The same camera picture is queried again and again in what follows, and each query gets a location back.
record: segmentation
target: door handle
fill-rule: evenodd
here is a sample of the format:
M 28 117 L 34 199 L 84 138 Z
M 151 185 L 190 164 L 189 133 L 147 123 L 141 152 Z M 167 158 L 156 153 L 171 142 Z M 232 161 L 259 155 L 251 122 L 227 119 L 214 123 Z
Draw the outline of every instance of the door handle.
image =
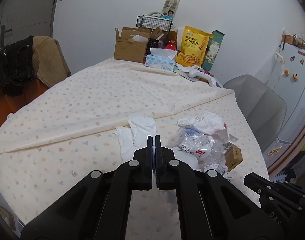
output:
M 6 25 L 2 25 L 0 28 L 0 48 L 2 49 L 5 46 L 5 33 L 11 32 L 12 29 L 5 30 Z

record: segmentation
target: wire basket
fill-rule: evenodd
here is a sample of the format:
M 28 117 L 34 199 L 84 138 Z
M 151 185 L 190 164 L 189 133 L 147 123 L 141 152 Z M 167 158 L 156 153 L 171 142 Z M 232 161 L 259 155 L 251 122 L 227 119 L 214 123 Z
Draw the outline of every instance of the wire basket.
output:
M 137 19 L 137 28 L 142 27 L 142 24 L 147 24 L 146 27 L 151 30 L 155 30 L 157 27 L 159 27 L 164 32 L 170 32 L 172 21 L 168 19 L 162 19 L 155 16 L 138 16 Z

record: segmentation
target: white refrigerator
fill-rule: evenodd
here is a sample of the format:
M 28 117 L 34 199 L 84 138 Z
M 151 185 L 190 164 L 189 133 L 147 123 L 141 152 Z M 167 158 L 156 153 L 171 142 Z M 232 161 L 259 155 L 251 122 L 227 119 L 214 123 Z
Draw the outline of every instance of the white refrigerator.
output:
M 287 112 L 277 139 L 263 153 L 267 168 L 283 155 L 305 126 L 305 50 L 285 43 L 280 54 L 284 64 L 278 57 L 267 86 L 285 101 Z M 288 76 L 282 74 L 284 70 L 289 71 Z

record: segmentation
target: gray chair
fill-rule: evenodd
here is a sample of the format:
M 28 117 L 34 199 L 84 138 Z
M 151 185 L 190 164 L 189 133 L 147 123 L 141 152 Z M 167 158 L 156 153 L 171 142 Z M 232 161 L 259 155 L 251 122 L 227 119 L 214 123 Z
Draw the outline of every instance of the gray chair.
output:
M 286 103 L 251 75 L 234 78 L 223 87 L 235 91 L 237 104 L 263 153 L 278 136 L 287 111 Z

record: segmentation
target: blue tissue package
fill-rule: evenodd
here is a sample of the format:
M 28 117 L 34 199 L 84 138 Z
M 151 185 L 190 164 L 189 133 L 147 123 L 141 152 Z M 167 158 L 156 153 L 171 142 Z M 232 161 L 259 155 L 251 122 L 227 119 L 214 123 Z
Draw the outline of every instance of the blue tissue package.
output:
M 156 57 L 154 55 L 147 55 L 145 66 L 173 71 L 175 61 L 166 57 Z

